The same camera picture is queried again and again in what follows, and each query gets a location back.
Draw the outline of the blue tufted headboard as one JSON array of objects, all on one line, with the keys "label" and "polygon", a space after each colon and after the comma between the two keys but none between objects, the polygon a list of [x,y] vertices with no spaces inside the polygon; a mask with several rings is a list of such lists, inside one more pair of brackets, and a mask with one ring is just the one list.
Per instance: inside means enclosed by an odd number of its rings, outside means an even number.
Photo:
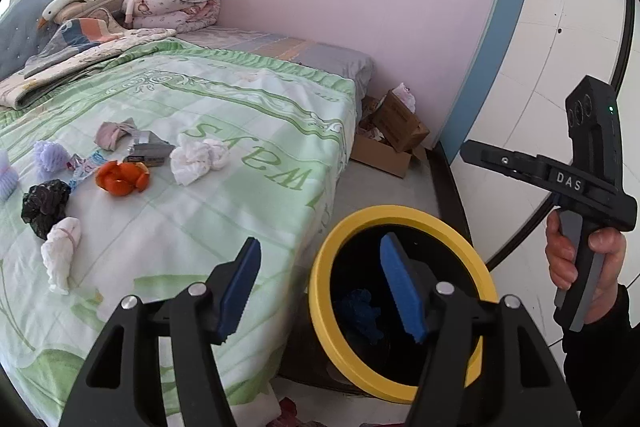
[{"label": "blue tufted headboard", "polygon": [[44,8],[53,0],[13,0],[1,15],[0,74],[11,76],[29,57],[38,54],[51,40],[58,24],[47,22],[38,28]]}]

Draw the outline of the blue orange striped pillow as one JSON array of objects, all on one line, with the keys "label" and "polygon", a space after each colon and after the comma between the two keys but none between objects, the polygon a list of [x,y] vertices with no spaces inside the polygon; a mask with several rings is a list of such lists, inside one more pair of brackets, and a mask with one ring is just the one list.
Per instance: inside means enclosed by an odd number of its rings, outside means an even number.
[{"label": "blue orange striped pillow", "polygon": [[22,74],[25,78],[60,64],[85,50],[116,40],[126,29],[116,22],[107,9],[99,8],[87,17],[71,18],[62,23],[42,51],[29,57]]}]

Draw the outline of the green patterned quilt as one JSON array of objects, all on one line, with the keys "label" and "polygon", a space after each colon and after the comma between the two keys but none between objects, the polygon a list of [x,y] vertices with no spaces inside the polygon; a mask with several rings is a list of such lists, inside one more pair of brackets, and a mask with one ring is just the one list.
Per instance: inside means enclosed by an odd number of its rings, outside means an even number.
[{"label": "green patterned quilt", "polygon": [[[343,74],[166,39],[93,67],[30,109],[3,112],[1,147],[20,186],[1,206],[1,364],[35,417],[60,421],[122,297],[175,296],[250,236],[262,245],[262,266],[238,330],[215,358],[240,425],[276,417],[270,383],[331,217],[359,102],[357,83]],[[70,290],[56,295],[41,241],[21,217],[38,180],[32,149],[52,140],[87,157],[99,125],[125,119],[170,143],[219,140],[228,165],[187,186],[158,167],[145,191],[125,197],[80,182],[66,211],[82,236]]]}]

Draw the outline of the white tissue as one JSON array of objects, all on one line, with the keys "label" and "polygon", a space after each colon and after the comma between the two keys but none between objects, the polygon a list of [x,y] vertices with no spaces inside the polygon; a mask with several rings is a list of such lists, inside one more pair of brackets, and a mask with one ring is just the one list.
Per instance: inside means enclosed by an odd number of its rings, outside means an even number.
[{"label": "white tissue", "polygon": [[211,171],[229,164],[229,147],[217,139],[192,140],[180,136],[179,145],[169,155],[170,170],[177,184],[188,186]]}]

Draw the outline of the black plastic bag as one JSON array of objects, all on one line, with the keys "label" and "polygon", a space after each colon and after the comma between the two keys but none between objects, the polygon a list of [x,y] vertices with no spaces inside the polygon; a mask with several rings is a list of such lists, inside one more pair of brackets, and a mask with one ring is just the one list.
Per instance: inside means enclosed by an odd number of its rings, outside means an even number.
[{"label": "black plastic bag", "polygon": [[23,194],[21,218],[35,236],[46,239],[52,228],[66,217],[70,186],[59,180],[33,185]]}]

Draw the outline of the striped bed sheet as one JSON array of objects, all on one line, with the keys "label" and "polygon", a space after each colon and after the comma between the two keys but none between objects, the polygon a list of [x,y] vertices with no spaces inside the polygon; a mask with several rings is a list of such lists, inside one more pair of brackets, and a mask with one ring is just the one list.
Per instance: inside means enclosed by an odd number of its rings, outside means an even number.
[{"label": "striped bed sheet", "polygon": [[183,32],[178,38],[202,48],[268,56],[349,78],[356,83],[359,102],[367,95],[375,70],[372,58],[365,53],[272,32],[208,26]]}]

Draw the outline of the white cloth bundle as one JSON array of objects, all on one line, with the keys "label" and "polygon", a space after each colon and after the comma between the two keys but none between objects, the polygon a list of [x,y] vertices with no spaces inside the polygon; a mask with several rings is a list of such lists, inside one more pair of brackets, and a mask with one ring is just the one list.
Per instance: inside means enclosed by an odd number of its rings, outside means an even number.
[{"label": "white cloth bundle", "polygon": [[47,235],[40,253],[48,276],[49,291],[58,295],[70,292],[68,278],[73,257],[81,241],[81,223],[74,217],[66,217]]}]

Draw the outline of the orange peel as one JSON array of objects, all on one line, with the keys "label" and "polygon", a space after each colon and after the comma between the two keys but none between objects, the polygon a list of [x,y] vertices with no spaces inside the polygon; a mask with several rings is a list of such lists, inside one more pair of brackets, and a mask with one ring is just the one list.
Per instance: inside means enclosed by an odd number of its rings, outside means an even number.
[{"label": "orange peel", "polygon": [[96,185],[117,197],[127,196],[134,191],[143,192],[149,182],[149,169],[142,162],[107,161],[96,172]]}]

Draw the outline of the cardboard box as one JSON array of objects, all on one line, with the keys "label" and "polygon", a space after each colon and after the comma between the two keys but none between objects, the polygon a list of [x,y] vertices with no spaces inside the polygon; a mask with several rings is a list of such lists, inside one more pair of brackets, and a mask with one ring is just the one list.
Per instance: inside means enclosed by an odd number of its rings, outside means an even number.
[{"label": "cardboard box", "polygon": [[429,134],[416,115],[416,98],[402,82],[379,100],[362,100],[350,159],[404,179],[413,159],[426,161],[422,142]]}]

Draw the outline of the silver snack bag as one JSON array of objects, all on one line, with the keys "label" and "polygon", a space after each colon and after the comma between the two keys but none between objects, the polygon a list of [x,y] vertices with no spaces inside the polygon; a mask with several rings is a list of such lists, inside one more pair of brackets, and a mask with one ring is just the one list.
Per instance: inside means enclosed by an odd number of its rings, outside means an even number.
[{"label": "silver snack bag", "polygon": [[134,132],[134,141],[122,161],[131,164],[141,162],[146,167],[160,167],[165,164],[173,150],[175,147],[171,143],[160,139],[154,132],[138,130]]}]

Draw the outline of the pink cloth scrap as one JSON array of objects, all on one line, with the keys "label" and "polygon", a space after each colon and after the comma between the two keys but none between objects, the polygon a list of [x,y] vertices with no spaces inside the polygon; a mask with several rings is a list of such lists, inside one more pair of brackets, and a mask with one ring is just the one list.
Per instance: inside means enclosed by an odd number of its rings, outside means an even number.
[{"label": "pink cloth scrap", "polygon": [[134,135],[137,131],[138,128],[132,118],[127,118],[121,122],[104,121],[96,132],[94,143],[101,150],[113,152],[113,150],[116,150],[120,139],[125,135]]}]

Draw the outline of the yellow rimmed black trash bin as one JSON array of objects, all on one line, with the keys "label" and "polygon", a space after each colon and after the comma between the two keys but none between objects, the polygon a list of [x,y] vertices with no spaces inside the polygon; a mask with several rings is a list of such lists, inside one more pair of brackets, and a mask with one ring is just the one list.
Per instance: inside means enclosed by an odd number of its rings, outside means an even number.
[{"label": "yellow rimmed black trash bin", "polygon": [[426,212],[379,205],[338,222],[314,259],[309,309],[340,373],[375,398],[410,403],[437,329],[422,314],[439,281],[498,299],[471,244]]}]

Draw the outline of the folded cartoon blanket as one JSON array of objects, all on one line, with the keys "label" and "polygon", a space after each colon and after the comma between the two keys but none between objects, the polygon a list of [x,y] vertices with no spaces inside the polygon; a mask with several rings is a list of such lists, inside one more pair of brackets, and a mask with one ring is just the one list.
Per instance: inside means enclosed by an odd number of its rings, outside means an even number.
[{"label": "folded cartoon blanket", "polygon": [[173,29],[142,28],[116,34],[107,42],[91,43],[88,48],[66,46],[47,57],[37,56],[32,65],[1,81],[1,106],[21,109],[61,84],[135,46],[177,35]]}]

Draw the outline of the blue candy wrapper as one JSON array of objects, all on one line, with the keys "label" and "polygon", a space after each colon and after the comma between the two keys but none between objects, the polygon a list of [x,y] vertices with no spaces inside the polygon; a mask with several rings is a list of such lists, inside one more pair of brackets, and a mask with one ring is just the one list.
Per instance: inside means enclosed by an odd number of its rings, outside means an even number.
[{"label": "blue candy wrapper", "polygon": [[75,191],[81,182],[93,176],[106,163],[106,158],[99,150],[95,150],[86,158],[77,154],[70,156],[70,160],[67,161],[67,169],[70,170],[70,179],[67,184],[70,186],[70,191]]}]

